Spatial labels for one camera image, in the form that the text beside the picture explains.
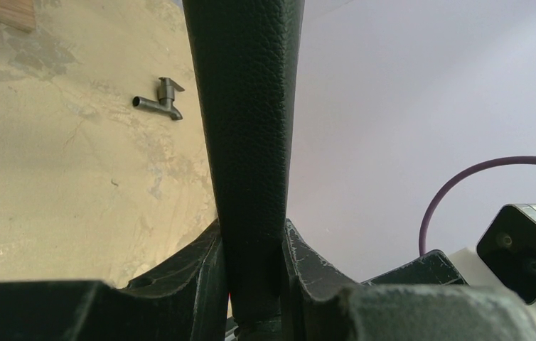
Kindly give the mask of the black zippered tool case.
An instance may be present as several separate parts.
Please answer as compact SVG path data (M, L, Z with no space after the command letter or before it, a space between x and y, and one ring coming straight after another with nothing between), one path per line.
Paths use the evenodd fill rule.
M302 1L185 1L232 314L280 312Z

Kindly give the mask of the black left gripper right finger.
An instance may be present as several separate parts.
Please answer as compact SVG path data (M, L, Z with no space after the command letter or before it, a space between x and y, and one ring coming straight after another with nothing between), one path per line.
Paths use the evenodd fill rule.
M285 340L536 340L536 323L504 288L357 283L287 222L281 293Z

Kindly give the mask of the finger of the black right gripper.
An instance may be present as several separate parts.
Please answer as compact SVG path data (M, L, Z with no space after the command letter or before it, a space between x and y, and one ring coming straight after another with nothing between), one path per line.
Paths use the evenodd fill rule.
M364 285L431 284L466 285L467 282L441 250L432 250L396 269L363 281Z

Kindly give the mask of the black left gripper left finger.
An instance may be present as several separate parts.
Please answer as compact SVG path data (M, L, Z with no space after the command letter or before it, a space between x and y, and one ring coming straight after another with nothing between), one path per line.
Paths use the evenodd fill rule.
M93 280L0 282L0 340L223 340L227 301L214 222L124 288Z

